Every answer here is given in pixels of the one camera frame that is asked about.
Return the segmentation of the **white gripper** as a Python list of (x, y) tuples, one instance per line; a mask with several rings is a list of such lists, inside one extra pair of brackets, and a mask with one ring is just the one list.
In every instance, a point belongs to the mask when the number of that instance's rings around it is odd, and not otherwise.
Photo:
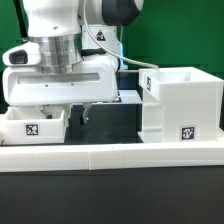
[(3, 73), (3, 92), (11, 106), (41, 106), (45, 119), (53, 115), (43, 105), (84, 103), (80, 123), (86, 125), (91, 103), (114, 100), (118, 89), (112, 65), (83, 61), (70, 74), (46, 75), (38, 67), (8, 67)]

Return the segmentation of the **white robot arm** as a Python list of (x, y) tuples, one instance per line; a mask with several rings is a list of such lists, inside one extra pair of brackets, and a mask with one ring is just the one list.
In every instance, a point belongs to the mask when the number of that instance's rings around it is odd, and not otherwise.
[(127, 26), (144, 0), (23, 0), (28, 40), (3, 54), (5, 101), (15, 107), (114, 100), (119, 55), (85, 46), (82, 27)]

